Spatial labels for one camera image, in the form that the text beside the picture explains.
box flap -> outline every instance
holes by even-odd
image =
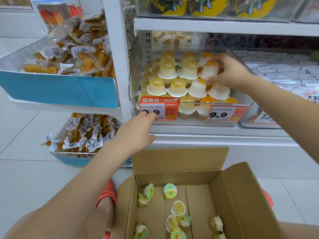
[[[143,150],[132,156],[135,173],[221,169],[228,147]]]
[[[280,225],[248,163],[222,171],[246,239],[282,239]]]
[[[123,181],[117,190],[112,233],[110,239],[125,238],[126,224],[129,213],[132,177]]]

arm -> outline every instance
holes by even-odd
[[[156,117],[155,113],[141,112],[122,124],[114,139],[8,239],[75,238],[116,170],[154,141],[149,131]]]
[[[226,54],[220,54],[214,59],[223,62],[221,68],[224,68],[224,73],[205,80],[209,83],[220,83],[226,87],[238,89],[249,95],[319,164],[318,145],[314,139],[319,133],[318,104],[287,92],[260,77],[253,76],[238,61]]]

cardboard box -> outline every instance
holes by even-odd
[[[118,189],[111,239],[131,239],[142,221],[150,239],[168,239],[165,220],[174,201],[186,205],[191,226],[182,228],[187,239],[213,238],[209,217],[220,215],[228,239],[281,239],[279,223],[249,165],[221,170],[229,148],[144,150],[132,157],[133,176]],[[154,184],[154,197],[137,206],[138,193]],[[174,199],[165,199],[164,186],[177,187]]]

orange slipper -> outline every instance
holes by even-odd
[[[117,191],[116,191],[116,187],[115,187],[115,184],[114,184],[112,179],[110,179],[110,181],[107,183],[105,189],[103,190],[98,201],[96,202],[95,207],[98,206],[101,199],[103,199],[104,197],[107,197],[107,196],[112,198],[114,206],[115,206],[116,205],[116,198],[117,198]],[[111,232],[105,231],[104,238],[109,239],[110,236],[111,236]]]

hand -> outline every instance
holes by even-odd
[[[208,84],[219,83],[228,88],[241,90],[245,86],[247,79],[252,76],[240,62],[225,53],[214,56],[212,60],[222,61],[222,64],[219,66],[220,69],[224,68],[224,72],[217,76],[205,78]]]
[[[152,112],[140,112],[128,122],[121,125],[114,137],[114,142],[122,144],[129,156],[147,148],[155,140],[154,135],[149,135],[153,121],[157,115]]]

